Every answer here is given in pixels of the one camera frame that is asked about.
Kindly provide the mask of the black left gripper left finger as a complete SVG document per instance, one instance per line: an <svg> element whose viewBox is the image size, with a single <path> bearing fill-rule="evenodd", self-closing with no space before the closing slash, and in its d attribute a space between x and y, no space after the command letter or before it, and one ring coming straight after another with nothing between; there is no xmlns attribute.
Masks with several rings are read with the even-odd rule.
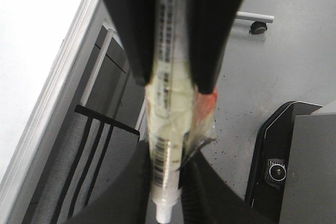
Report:
<svg viewBox="0 0 336 224"><path fill-rule="evenodd" d="M153 66L155 0L103 0L117 29L138 85L150 81Z"/></svg>

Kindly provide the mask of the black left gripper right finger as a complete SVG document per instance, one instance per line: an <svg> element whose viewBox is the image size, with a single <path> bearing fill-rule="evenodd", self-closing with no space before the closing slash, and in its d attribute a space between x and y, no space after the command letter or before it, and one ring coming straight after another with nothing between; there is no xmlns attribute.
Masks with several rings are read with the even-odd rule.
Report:
<svg viewBox="0 0 336 224"><path fill-rule="evenodd" d="M187 0L187 29L193 82L211 94L223 62L222 51L243 0Z"/></svg>

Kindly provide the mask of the black robot base housing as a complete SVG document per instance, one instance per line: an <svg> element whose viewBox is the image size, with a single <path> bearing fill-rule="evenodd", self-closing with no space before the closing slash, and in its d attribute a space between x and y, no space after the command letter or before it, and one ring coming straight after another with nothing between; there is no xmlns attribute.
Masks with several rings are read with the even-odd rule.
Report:
<svg viewBox="0 0 336 224"><path fill-rule="evenodd" d="M287 102L264 122L245 202L271 223L335 223L335 103Z"/></svg>

